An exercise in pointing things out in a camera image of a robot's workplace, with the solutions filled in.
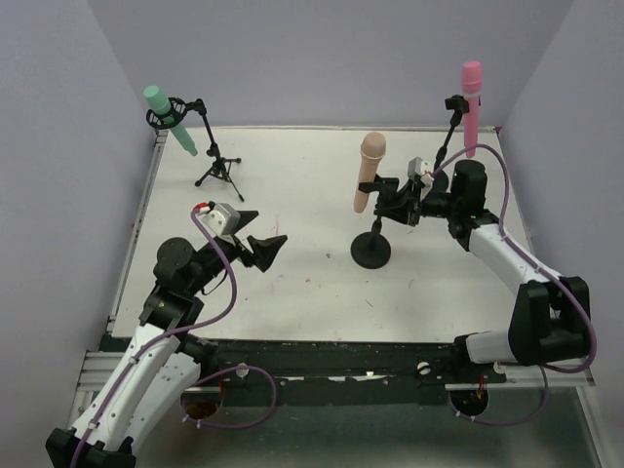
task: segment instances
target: microphone clip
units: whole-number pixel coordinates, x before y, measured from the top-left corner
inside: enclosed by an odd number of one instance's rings
[[[423,183],[419,179],[408,179],[399,189],[397,177],[376,175],[373,182],[361,183],[362,192],[378,192],[373,214],[387,217],[408,226],[415,226],[420,221],[420,194]]]
[[[445,108],[454,111],[450,117],[450,124],[457,127],[461,123],[464,114],[470,112],[470,105],[462,95],[453,95],[445,99]]]
[[[168,112],[161,115],[149,109],[145,114],[147,125],[154,130],[170,130],[179,125],[190,110],[189,104],[179,97],[170,97],[169,103],[171,104],[171,108]]]

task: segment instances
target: microphone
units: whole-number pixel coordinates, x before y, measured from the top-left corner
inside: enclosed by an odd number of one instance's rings
[[[479,134],[479,92],[484,82],[484,71],[480,61],[467,61],[461,69],[461,92],[468,101],[468,113],[464,114],[464,147],[477,144]],[[475,150],[466,156],[472,158]]]
[[[143,90],[143,96],[147,100],[149,107],[158,117],[166,115],[167,112],[172,110],[172,104],[169,102],[169,98],[163,93],[163,90],[157,86],[148,86],[145,88]],[[164,117],[161,120],[165,124],[171,124],[174,121],[174,117]],[[193,141],[193,138],[191,138],[182,124],[177,124],[170,130],[172,134],[174,134],[175,139],[182,145],[182,148],[188,151],[191,156],[197,156],[195,141]]]
[[[379,132],[370,132],[364,137],[360,146],[360,156],[362,163],[360,164],[360,174],[358,175],[358,185],[362,182],[373,182],[377,174],[377,167],[386,155],[386,137]],[[361,213],[367,207],[369,202],[369,194],[361,192],[356,187],[355,199],[353,200],[353,210],[355,213]]]

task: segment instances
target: white wall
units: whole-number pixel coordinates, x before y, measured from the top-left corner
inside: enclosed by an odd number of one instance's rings
[[[537,253],[590,285],[592,367],[624,461],[624,2],[576,0],[505,122]]]
[[[104,331],[153,134],[83,0],[0,15],[0,465],[50,467]]]
[[[204,98],[219,124],[376,126],[446,125],[469,59],[500,125],[572,3],[88,1],[138,94]]]

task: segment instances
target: white table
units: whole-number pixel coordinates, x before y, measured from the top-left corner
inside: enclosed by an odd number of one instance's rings
[[[260,216],[241,237],[288,234],[273,267],[265,274],[240,263],[234,311],[195,333],[211,338],[451,341],[457,335],[507,328],[514,295],[478,259],[451,239],[447,223],[423,218],[415,227],[384,220],[382,233],[392,246],[390,262],[379,270],[358,266],[349,253],[355,236],[369,230],[375,196],[363,214],[353,212],[360,165],[359,146],[368,131],[294,129],[214,129],[227,158],[243,158],[231,186],[207,179],[193,182],[209,166],[204,129],[190,129],[200,151],[191,157],[169,136],[149,197],[136,250],[121,294],[113,335],[129,336],[154,285],[152,269],[159,246],[184,237],[196,249],[205,239],[189,213],[201,201],[219,201]],[[443,132],[384,132],[388,152],[382,176],[406,179],[408,160],[433,159]],[[448,155],[462,147],[455,135]],[[480,142],[500,149],[495,133]],[[498,214],[503,179],[496,160],[484,150],[476,158],[487,168],[487,207]],[[516,200],[509,205],[511,233],[527,245]],[[228,282],[205,299],[200,320],[218,314],[230,296]]]

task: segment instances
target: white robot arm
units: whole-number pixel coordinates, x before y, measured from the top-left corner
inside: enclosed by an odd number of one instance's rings
[[[473,333],[455,340],[466,362],[533,366],[588,356],[592,337],[591,324],[587,327],[589,322],[585,322],[589,321],[587,284],[542,265],[511,239],[498,217],[485,208],[488,176],[483,164],[457,162],[449,191],[448,181],[437,186],[431,163],[420,158],[409,162],[408,177],[402,188],[397,178],[379,175],[374,182],[359,185],[365,193],[379,192],[373,234],[380,236],[382,217],[411,226],[421,217],[444,218],[450,236],[516,295],[508,330]]]
[[[199,213],[228,262],[239,259],[262,272],[288,239],[249,236],[249,250],[235,234],[257,212],[210,203]],[[210,243],[195,251],[181,238],[163,243],[156,256],[156,284],[123,358],[71,428],[56,429],[46,443],[55,468],[134,468],[137,451],[165,411],[202,373],[215,371],[211,346],[188,332],[203,325],[194,325],[204,305],[195,294],[224,262]]]

